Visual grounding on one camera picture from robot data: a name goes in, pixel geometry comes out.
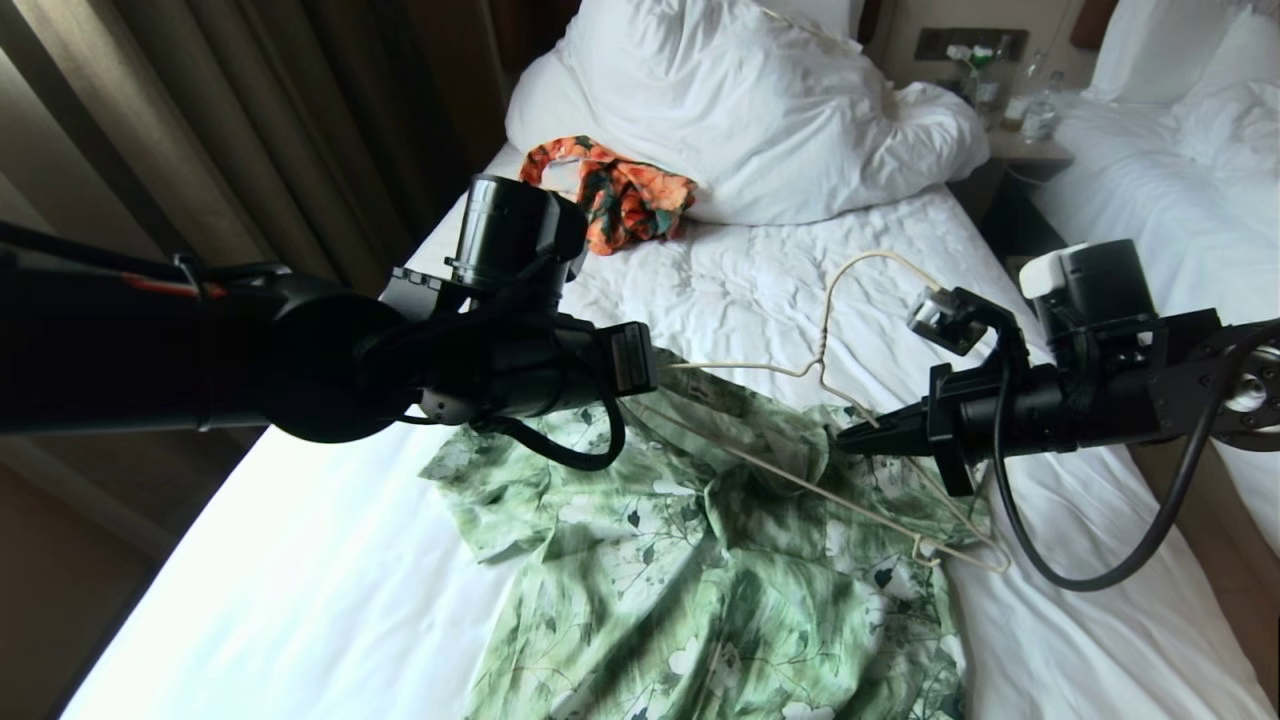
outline white duvet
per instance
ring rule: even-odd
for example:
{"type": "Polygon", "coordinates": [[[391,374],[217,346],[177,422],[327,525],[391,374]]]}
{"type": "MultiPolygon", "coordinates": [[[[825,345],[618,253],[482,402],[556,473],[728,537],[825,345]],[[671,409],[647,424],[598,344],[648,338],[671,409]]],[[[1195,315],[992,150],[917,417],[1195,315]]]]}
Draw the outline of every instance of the white duvet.
{"type": "MultiPolygon", "coordinates": [[[[520,159],[508,147],[492,169],[509,177],[520,159]]],[[[445,270],[460,220],[461,205],[410,265],[445,270]]],[[[655,342],[695,361],[797,364],[814,351],[826,278],[854,254],[887,249],[1012,309],[1044,359],[1014,286],[941,187],[827,223],[689,231],[590,258],[562,309],[599,325],[646,322],[655,342]]],[[[934,363],[970,366],[991,343],[957,360],[910,333],[902,318],[919,281],[874,263],[836,293],[828,357],[837,387],[887,411],[924,393],[934,363]]],[[[813,379],[726,374],[797,407],[832,401],[813,379]]],[[[316,446],[268,432],[64,717],[461,717],[522,559],[477,565],[416,477],[447,436],[394,427],[316,446]]],[[[1019,457],[1010,471],[1033,536],[1069,575],[1114,564],[1155,511],[1123,448],[1019,457]]],[[[1274,717],[1176,530],[1147,568],[1100,593],[1059,591],[1014,557],[1006,575],[947,566],[969,716],[1274,717]]]]}

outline curtain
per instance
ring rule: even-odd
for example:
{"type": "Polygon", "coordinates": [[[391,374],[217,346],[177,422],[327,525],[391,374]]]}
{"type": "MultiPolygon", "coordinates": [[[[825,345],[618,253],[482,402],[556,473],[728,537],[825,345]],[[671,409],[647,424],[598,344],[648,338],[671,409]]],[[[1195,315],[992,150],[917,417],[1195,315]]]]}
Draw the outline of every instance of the curtain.
{"type": "MultiPolygon", "coordinates": [[[[447,29],[413,0],[0,0],[0,218],[376,295],[502,142],[447,29]]],[[[0,470],[159,564],[255,438],[0,438],[0,470]]]]}
{"type": "Polygon", "coordinates": [[[431,87],[392,72],[406,49],[378,18],[394,4],[3,1],[26,24],[10,35],[29,32],[10,58],[31,74],[47,53],[60,77],[28,81],[65,83],[72,102],[46,105],[82,150],[123,159],[96,167],[165,250],[376,293],[465,186],[431,87]]]}

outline white wire hanger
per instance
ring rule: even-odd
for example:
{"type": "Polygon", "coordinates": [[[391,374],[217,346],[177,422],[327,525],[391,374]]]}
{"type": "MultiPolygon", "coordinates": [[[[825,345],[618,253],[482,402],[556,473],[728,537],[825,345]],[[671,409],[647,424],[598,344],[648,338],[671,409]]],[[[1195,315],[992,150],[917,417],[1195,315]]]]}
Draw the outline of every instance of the white wire hanger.
{"type": "MultiPolygon", "coordinates": [[[[836,270],[836,273],[831,277],[831,281],[827,283],[827,296],[826,296],[826,302],[824,302],[823,311],[822,311],[822,328],[819,329],[819,333],[818,333],[818,352],[803,368],[796,369],[796,370],[788,370],[786,368],[778,368],[777,365],[769,365],[767,363],[676,363],[676,364],[672,364],[672,365],[667,365],[666,368],[672,369],[672,370],[727,369],[727,368],[753,369],[753,370],[769,370],[772,373],[780,373],[780,374],[788,375],[788,377],[792,377],[792,378],[803,378],[803,377],[808,375],[809,372],[813,370],[814,368],[819,368],[818,382],[822,386],[822,388],[826,389],[827,392],[835,395],[836,397],[840,397],[845,402],[847,402],[850,406],[852,406],[858,411],[859,415],[861,415],[861,418],[864,420],[867,420],[868,423],[870,423],[872,427],[878,428],[879,423],[876,420],[874,414],[869,409],[867,409],[867,406],[864,406],[861,402],[859,402],[858,400],[855,400],[851,395],[845,393],[845,392],[842,392],[840,389],[836,389],[835,387],[831,387],[829,384],[827,384],[827,363],[826,363],[827,340],[829,337],[832,299],[835,296],[836,284],[845,275],[845,273],[849,272],[850,268],[852,268],[858,263],[861,263],[863,260],[867,260],[868,258],[887,258],[890,260],[896,260],[896,261],[901,263],[902,265],[905,265],[909,270],[911,270],[913,273],[915,273],[916,275],[919,275],[920,279],[923,279],[925,282],[925,284],[928,284],[932,290],[942,290],[942,284],[941,283],[938,283],[936,279],[933,279],[932,277],[929,277],[928,273],[925,273],[924,270],[919,269],[918,266],[915,266],[914,264],[911,264],[909,260],[906,260],[905,258],[902,258],[897,252],[893,252],[891,250],[869,250],[867,252],[855,255],[849,261],[846,261],[844,265],[841,265],[840,269],[836,270]]],[[[1000,565],[992,565],[992,564],[989,564],[989,562],[987,562],[984,560],[979,560],[977,557],[973,557],[970,555],[960,552],[959,550],[948,547],[947,543],[946,543],[946,541],[942,541],[942,539],[938,539],[938,538],[933,538],[933,537],[925,536],[923,533],[918,533],[918,532],[915,532],[915,530],[913,530],[910,528],[906,528],[906,527],[901,525],[900,523],[896,523],[891,518],[887,518],[884,515],[881,515],[879,512],[876,512],[873,510],[868,510],[868,509],[858,505],[856,502],[852,502],[850,500],[840,497],[838,495],[836,495],[836,493],[833,493],[833,492],[831,492],[831,491],[828,491],[828,489],[826,489],[823,487],[815,486],[815,484],[810,483],[809,480],[805,480],[804,478],[799,478],[799,477],[796,477],[796,475],[794,475],[794,474],[791,474],[791,473],[788,473],[788,471],[786,471],[786,470],[783,470],[781,468],[777,468],[777,466],[772,465],[771,462],[767,462],[764,460],[760,460],[759,457],[755,457],[754,455],[751,455],[750,452],[748,452],[745,448],[737,447],[733,443],[731,443],[731,442],[728,442],[728,441],[726,441],[723,438],[712,437],[710,434],[708,434],[708,433],[705,433],[703,430],[699,430],[699,429],[696,429],[694,427],[690,427],[689,424],[686,424],[686,423],[684,423],[684,421],[681,421],[681,420],[678,420],[676,418],[672,418],[671,415],[667,415],[666,413],[662,413],[662,411],[659,411],[659,410],[657,410],[657,409],[654,409],[654,407],[652,407],[649,405],[645,405],[644,402],[641,402],[639,400],[632,400],[628,405],[632,409],[640,409],[640,410],[644,410],[646,413],[652,413],[657,418],[660,418],[660,419],[663,419],[663,420],[666,420],[666,421],[668,421],[668,423],[671,423],[671,424],[673,424],[673,425],[676,425],[678,428],[682,428],[684,430],[690,432],[690,433],[692,433],[692,434],[695,434],[695,436],[698,436],[698,437],[700,437],[700,438],[703,438],[703,439],[705,439],[705,441],[708,441],[708,442],[710,442],[710,443],[713,443],[713,445],[716,445],[716,446],[726,450],[727,452],[730,452],[730,454],[732,454],[732,455],[735,455],[737,457],[741,457],[742,460],[746,460],[748,462],[751,462],[753,465],[763,468],[763,469],[765,469],[765,470],[768,470],[768,471],[771,471],[771,473],[773,473],[773,474],[776,474],[776,475],[778,475],[778,477],[781,477],[781,478],[783,478],[783,479],[786,479],[786,480],[788,480],[788,482],[791,482],[791,483],[794,483],[794,484],[796,484],[796,486],[799,486],[799,487],[801,487],[804,489],[808,489],[809,492],[817,493],[817,495],[822,496],[823,498],[826,498],[826,500],[828,500],[831,502],[835,502],[835,503],[837,503],[837,505],[840,505],[842,507],[852,510],[854,512],[858,512],[859,515],[861,515],[861,516],[864,516],[864,518],[867,518],[867,519],[869,519],[869,520],[872,520],[874,523],[878,523],[878,524],[881,524],[881,525],[883,525],[886,528],[890,528],[892,530],[896,530],[896,532],[906,536],[908,538],[911,539],[911,560],[914,560],[915,562],[918,562],[920,565],[924,565],[927,568],[936,568],[941,562],[940,557],[933,557],[933,556],[929,555],[933,550],[937,550],[938,552],[943,552],[946,555],[950,555],[951,557],[955,557],[956,560],[961,560],[964,562],[968,562],[968,564],[974,565],[977,568],[980,568],[983,570],[987,570],[987,571],[991,571],[991,573],[997,573],[997,574],[1007,571],[1009,568],[1012,565],[1012,559],[1010,557],[1009,552],[1000,543],[997,543],[992,537],[989,537],[986,533],[980,532],[978,529],[978,527],[973,524],[973,521],[969,519],[969,516],[965,515],[959,507],[956,507],[955,502],[951,501],[951,498],[947,496],[946,491],[943,491],[937,483],[933,482],[933,478],[929,477],[929,474],[924,470],[924,468],[920,466],[920,464],[914,457],[908,457],[906,461],[915,469],[915,471],[920,475],[920,478],[924,480],[924,483],[927,486],[929,486],[929,488],[934,492],[934,495],[938,496],[938,500],[942,501],[942,503],[946,506],[947,511],[950,511],[957,520],[960,520],[964,524],[964,527],[970,533],[973,533],[975,538],[978,538],[978,542],[980,542],[982,544],[986,544],[987,547],[991,547],[992,550],[995,550],[996,552],[998,552],[1000,556],[1004,559],[1004,562],[1001,562],[1000,565]]]]}

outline green floral shirt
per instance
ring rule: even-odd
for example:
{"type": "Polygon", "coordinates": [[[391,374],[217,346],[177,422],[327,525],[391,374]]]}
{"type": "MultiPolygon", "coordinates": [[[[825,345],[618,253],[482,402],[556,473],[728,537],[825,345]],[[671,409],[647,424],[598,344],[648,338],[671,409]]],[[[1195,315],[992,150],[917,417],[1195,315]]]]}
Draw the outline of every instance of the green floral shirt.
{"type": "MultiPolygon", "coordinates": [[[[964,652],[941,566],[913,561],[902,534],[648,409],[913,530],[975,539],[914,466],[837,451],[844,413],[801,415],[701,372],[660,380],[623,401],[627,446],[604,471],[468,429],[424,470],[481,561],[531,552],[470,716],[961,717],[964,652]]],[[[608,446],[599,407],[531,424],[576,450],[608,446]]],[[[984,502],[960,507],[986,532],[984,502]]]]}

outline black cable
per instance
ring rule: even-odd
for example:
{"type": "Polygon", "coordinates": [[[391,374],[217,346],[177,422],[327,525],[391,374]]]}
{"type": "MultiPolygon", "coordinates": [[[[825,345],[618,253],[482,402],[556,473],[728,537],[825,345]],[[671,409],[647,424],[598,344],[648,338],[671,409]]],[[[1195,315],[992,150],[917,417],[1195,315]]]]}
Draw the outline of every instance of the black cable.
{"type": "Polygon", "coordinates": [[[204,433],[209,432],[212,425],[214,404],[218,397],[214,374],[209,366],[209,359],[212,356],[212,347],[209,338],[209,288],[205,287],[204,281],[200,278],[200,265],[195,258],[187,255],[186,252],[179,252],[173,256],[173,264],[182,270],[187,282],[191,283],[191,290],[196,293],[196,306],[200,309],[200,314],[202,315],[200,323],[200,374],[205,384],[206,402],[205,411],[196,419],[196,432],[204,433]]]}
{"type": "Polygon", "coordinates": [[[1201,452],[1203,452],[1204,445],[1208,442],[1210,434],[1213,432],[1213,421],[1217,419],[1217,409],[1226,401],[1226,393],[1233,387],[1233,382],[1240,372],[1240,365],[1244,363],[1244,359],[1261,345],[1276,338],[1280,338],[1280,320],[1267,323],[1257,331],[1249,333],[1242,342],[1236,343],[1235,347],[1226,354],[1226,356],[1222,357],[1217,365],[1219,370],[1213,373],[1213,379],[1208,387],[1208,401],[1204,404],[1204,409],[1201,410],[1199,418],[1196,421],[1196,428],[1192,430],[1190,439],[1187,442],[1187,447],[1183,448],[1183,455],[1178,462],[1178,470],[1174,473],[1174,482],[1169,488],[1169,495],[1165,497],[1165,502],[1160,505],[1160,510],[1156,512],[1156,518],[1151,521],[1151,525],[1147,527],[1146,534],[1143,534],[1142,539],[1138,541],[1133,552],[1130,552],[1129,556],[1121,560],[1115,568],[1094,578],[1085,579],[1064,578],[1053,571],[1053,569],[1048,566],[1048,562],[1044,561],[1044,557],[1036,550],[1030,536],[1027,533],[1027,527],[1023,525],[1021,515],[1018,514],[1018,505],[1014,502],[1014,493],[1009,487],[1009,474],[1005,470],[1005,411],[1009,406],[1009,401],[1011,400],[1010,389],[1012,387],[1012,366],[1010,360],[1006,359],[1004,363],[1004,373],[1000,378],[1000,396],[996,400],[996,427],[992,432],[992,462],[996,466],[996,487],[1000,489],[1000,500],[1004,502],[1005,511],[1009,514],[1009,524],[1012,525],[1014,536],[1018,538],[1018,544],[1023,547],[1023,552],[1027,553],[1027,559],[1030,560],[1036,570],[1060,588],[1074,592],[1094,592],[1124,582],[1146,565],[1147,561],[1151,560],[1151,556],[1156,553],[1160,543],[1165,541],[1165,536],[1167,536],[1169,530],[1174,527],[1174,519],[1178,518],[1178,510],[1181,509],[1183,500],[1187,497],[1187,491],[1190,489],[1196,466],[1199,464],[1201,452]]]}
{"type": "MultiPolygon", "coordinates": [[[[60,237],[36,232],[20,225],[5,223],[3,220],[0,220],[0,245],[10,245],[20,250],[60,258],[63,260],[69,260],[72,263],[78,263],[96,269],[145,275],[152,279],[168,282],[182,282],[186,279],[187,282],[196,284],[192,282],[191,275],[186,272],[186,269],[177,264],[177,261],[174,263],[177,269],[174,269],[174,265],[165,265],[164,263],[142,260],[141,258],[132,258],[110,250],[101,250],[90,245],[82,245],[79,242],[63,240],[60,237]]],[[[180,255],[184,258],[192,258],[187,254],[180,255]]],[[[234,282],[265,275],[283,275],[292,272],[293,270],[291,270],[288,265],[283,265],[280,263],[250,263],[247,265],[232,265],[228,268],[201,269],[200,274],[205,282],[234,282]]]]}
{"type": "Polygon", "coordinates": [[[600,393],[600,402],[604,404],[604,411],[609,416],[609,447],[603,454],[570,450],[513,418],[486,418],[472,423],[471,427],[479,432],[504,434],[538,455],[566,468],[589,473],[603,470],[612,465],[618,459],[618,455],[622,454],[622,448],[627,442],[627,427],[622,419],[622,409],[618,407],[618,398],[613,396],[608,383],[596,372],[591,372],[591,377],[595,379],[595,386],[600,393]]]}
{"type": "Polygon", "coordinates": [[[183,281],[182,272],[164,263],[131,258],[110,250],[99,250],[5,222],[0,222],[0,243],[118,273],[133,273],[172,282],[183,281]]]}

